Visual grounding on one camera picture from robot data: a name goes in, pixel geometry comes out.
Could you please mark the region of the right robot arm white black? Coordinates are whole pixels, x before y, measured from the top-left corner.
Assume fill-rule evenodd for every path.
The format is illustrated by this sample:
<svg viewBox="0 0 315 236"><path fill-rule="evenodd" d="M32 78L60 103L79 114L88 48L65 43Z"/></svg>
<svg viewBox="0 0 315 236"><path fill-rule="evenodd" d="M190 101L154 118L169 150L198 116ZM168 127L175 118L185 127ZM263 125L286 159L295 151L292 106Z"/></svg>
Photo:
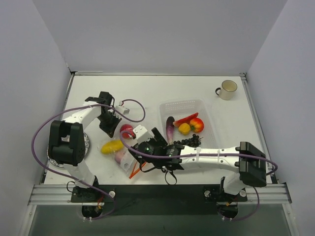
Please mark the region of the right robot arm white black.
<svg viewBox="0 0 315 236"><path fill-rule="evenodd" d="M149 132L139 125L133 132L136 144L129 148L129 152L139 164L151 163L154 169L170 174L197 168L230 171L221 178L218 188L219 197L225 201L247 186L265 187L267 184L265 154L249 142L231 148L189 147L169 145L156 128Z"/></svg>

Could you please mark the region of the fake red pepper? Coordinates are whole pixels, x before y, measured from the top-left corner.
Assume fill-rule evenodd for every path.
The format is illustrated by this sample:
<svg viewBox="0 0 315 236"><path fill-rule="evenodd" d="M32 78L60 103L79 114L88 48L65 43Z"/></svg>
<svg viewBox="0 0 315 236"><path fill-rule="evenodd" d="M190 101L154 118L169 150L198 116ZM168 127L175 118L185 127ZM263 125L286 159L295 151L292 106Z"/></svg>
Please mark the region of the fake red pepper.
<svg viewBox="0 0 315 236"><path fill-rule="evenodd" d="M133 139L135 137L133 127L130 124L123 124L120 128L120 133L122 133L124 139Z"/></svg>

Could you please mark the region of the fake watermelon slice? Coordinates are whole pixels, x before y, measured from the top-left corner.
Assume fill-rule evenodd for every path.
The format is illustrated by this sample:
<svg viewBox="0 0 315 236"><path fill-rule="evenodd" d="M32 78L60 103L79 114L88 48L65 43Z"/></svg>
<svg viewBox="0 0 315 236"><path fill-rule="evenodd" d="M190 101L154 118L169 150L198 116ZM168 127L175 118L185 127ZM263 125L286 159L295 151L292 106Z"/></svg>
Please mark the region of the fake watermelon slice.
<svg viewBox="0 0 315 236"><path fill-rule="evenodd" d="M194 113L190 116L187 116L185 118L182 118L182 119L179 119L179 120L176 120L173 122L173 125L175 127L179 127L182 123L189 123L193 118L197 118L199 115L199 113Z"/></svg>

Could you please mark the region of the fake dark grapes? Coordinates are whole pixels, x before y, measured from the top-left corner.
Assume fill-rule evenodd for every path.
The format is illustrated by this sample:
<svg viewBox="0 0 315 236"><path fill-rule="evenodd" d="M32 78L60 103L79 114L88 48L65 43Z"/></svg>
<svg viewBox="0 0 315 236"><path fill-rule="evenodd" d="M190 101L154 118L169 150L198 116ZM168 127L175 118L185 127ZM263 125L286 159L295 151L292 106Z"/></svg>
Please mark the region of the fake dark grapes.
<svg viewBox="0 0 315 236"><path fill-rule="evenodd" d="M196 147L201 146L202 139L203 139L203 137L200 137L199 135L193 134L190 138L174 141L173 144L196 148Z"/></svg>

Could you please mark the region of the fake yellow orange fruit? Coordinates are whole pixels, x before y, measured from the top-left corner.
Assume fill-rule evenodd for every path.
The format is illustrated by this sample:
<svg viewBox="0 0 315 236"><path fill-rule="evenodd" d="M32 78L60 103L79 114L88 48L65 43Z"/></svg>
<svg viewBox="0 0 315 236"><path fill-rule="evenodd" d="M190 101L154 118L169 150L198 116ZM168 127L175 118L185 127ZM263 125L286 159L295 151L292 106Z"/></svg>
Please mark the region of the fake yellow orange fruit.
<svg viewBox="0 0 315 236"><path fill-rule="evenodd" d="M182 123L179 127L178 127L178 131L182 134L182 135L188 135L191 131L190 125L187 123Z"/></svg>

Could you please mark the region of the clear zip top bag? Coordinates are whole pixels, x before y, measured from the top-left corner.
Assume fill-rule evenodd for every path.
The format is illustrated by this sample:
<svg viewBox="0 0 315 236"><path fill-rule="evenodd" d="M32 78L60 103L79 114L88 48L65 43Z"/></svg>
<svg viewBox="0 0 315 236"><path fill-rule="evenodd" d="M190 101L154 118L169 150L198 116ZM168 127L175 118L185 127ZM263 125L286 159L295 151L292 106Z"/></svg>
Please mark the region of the clear zip top bag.
<svg viewBox="0 0 315 236"><path fill-rule="evenodd" d="M119 138L103 141L97 145L97 149L103 156L112 158L129 179L140 172L139 163Z"/></svg>

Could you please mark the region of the fake orange bell pepper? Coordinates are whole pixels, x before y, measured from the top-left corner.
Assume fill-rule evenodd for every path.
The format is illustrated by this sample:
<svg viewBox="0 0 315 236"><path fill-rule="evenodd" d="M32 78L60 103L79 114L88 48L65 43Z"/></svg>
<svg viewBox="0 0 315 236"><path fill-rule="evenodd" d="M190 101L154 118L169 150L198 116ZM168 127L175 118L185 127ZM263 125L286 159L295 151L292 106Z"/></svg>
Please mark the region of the fake orange bell pepper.
<svg viewBox="0 0 315 236"><path fill-rule="evenodd" d="M194 133L200 133L204 129L204 122L200 118L193 118L190 122L190 129Z"/></svg>

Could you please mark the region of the fake purple onion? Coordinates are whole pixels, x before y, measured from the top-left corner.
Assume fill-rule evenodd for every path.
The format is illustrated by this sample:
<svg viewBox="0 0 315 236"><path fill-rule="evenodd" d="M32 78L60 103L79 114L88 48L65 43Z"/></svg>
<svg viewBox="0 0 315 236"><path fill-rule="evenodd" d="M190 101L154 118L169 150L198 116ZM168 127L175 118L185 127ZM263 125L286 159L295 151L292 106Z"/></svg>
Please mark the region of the fake purple onion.
<svg viewBox="0 0 315 236"><path fill-rule="evenodd" d="M114 160L117 164L120 164L121 161L123 160L124 156L125 156L126 151L125 150L120 150L118 152L115 153L114 155Z"/></svg>

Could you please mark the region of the fake purple eggplant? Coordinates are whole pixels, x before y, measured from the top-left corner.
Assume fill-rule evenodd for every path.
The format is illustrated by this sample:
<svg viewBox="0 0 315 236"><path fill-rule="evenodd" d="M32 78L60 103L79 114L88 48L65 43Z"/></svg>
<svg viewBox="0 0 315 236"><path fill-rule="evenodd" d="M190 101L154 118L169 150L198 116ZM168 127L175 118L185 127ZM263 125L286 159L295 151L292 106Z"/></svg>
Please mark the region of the fake purple eggplant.
<svg viewBox="0 0 315 236"><path fill-rule="evenodd" d="M174 121L175 119L172 116L169 116L166 120L166 137L170 145L173 144Z"/></svg>

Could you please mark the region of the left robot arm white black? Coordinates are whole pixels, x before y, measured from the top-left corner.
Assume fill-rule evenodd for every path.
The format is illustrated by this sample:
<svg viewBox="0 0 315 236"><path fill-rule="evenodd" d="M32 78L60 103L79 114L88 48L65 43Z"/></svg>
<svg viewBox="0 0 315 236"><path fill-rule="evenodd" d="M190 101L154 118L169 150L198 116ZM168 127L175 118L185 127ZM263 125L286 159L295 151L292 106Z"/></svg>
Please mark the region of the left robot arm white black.
<svg viewBox="0 0 315 236"><path fill-rule="evenodd" d="M99 127L110 138L121 121L111 111L113 96L108 92L100 92L98 97L88 97L84 108L79 109L63 120L55 120L50 126L48 155L62 164L75 178L75 185L82 189L82 196L88 202L95 202L100 196L97 177L87 166L85 157L84 130L92 121L98 119Z"/></svg>

